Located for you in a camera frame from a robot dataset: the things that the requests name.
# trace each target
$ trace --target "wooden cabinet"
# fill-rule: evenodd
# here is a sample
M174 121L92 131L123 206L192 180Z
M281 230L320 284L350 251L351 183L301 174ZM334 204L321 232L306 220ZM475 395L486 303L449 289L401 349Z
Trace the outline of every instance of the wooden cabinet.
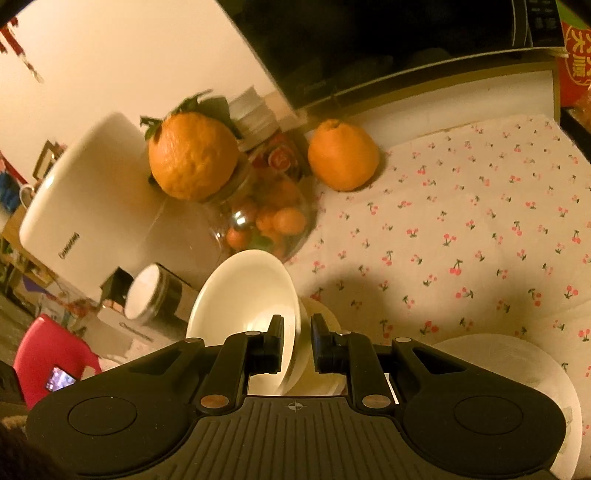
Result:
M13 265L14 269L21 275L45 288L54 281L56 275L21 245L18 232L25 212L25 208L21 205L12 214L2 230L0 236L0 262L5 265Z

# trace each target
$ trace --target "tablecloth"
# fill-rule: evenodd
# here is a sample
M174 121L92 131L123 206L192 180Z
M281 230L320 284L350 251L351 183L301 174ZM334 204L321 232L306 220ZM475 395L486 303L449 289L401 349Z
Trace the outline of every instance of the tablecloth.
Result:
M577 390L575 478L591 476L591 165L544 116L384 150L363 190L316 186L316 228L287 264L298 293L374 342L502 333L538 345Z

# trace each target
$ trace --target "smartphone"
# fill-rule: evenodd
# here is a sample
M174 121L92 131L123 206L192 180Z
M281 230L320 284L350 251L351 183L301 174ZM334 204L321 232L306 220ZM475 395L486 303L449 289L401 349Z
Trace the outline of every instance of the smartphone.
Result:
M60 390L64 387L68 387L76 383L76 379L71 376L65 370L62 370L60 367L55 365L51 370L51 375L47 380L47 385L45 386L50 392L55 392L56 390Z

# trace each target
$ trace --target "orange fruit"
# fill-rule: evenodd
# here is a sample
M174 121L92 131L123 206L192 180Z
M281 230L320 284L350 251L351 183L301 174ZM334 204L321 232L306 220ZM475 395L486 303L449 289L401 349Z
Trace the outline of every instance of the orange fruit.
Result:
M306 216L297 208L282 208L273 217L273 228L283 235L299 235L306 228Z
M277 208L297 205L300 198L300 189L289 179L274 183L268 193L268 202Z
M238 143L223 123L200 113L178 113L148 141L152 175L171 197L204 200L230 178Z
M379 158L379 148L365 130L340 120L322 122L308 148L314 175L339 192L366 183L377 170Z
M256 168L255 171L264 183L270 183L279 176L279 172L271 167Z
M262 232L273 229L273 217L277 212L276 209L265 206L261 208L256 216L256 227Z
M237 252L244 250L248 247L251 241L250 230L234 230L233 228L228 229L226 232L226 242Z
M258 205L254 200L246 198L240 201L232 209L232 221L238 226L245 226L253 223L258 213Z
M274 230L265 230L264 232L261 232L261 236L266 236L271 239L273 242L271 253L277 258L283 258L285 255L285 239L283 236Z

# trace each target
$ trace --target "white bowl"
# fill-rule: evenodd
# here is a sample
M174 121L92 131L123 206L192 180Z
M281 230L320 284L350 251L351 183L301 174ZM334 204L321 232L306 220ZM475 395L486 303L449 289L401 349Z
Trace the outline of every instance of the white bowl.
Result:
M550 468L558 480L570 480L583 439L579 396L560 364L533 343L508 335L477 333L433 345L438 350L522 383L550 397L567 421L566 438Z
M202 338L206 346L221 345L234 333L266 332L274 314L284 319L281 371L255 375L250 382L258 394L282 395L296 365L294 347L299 345L301 317L291 277L273 255L246 250L222 263L195 301L187 337Z
M334 313L327 307L322 305L319 301L302 297L300 299L306 309L306 316L302 315L301 330L307 328L308 345L311 349L310 339L310 318L315 313L320 313L324 317L326 324L331 332L338 332L341 330L339 321ZM290 386L286 395L290 397L321 397L324 395L341 395L347 385L347 377L341 374L319 374L314 367L314 357L310 354L304 371L297 381Z

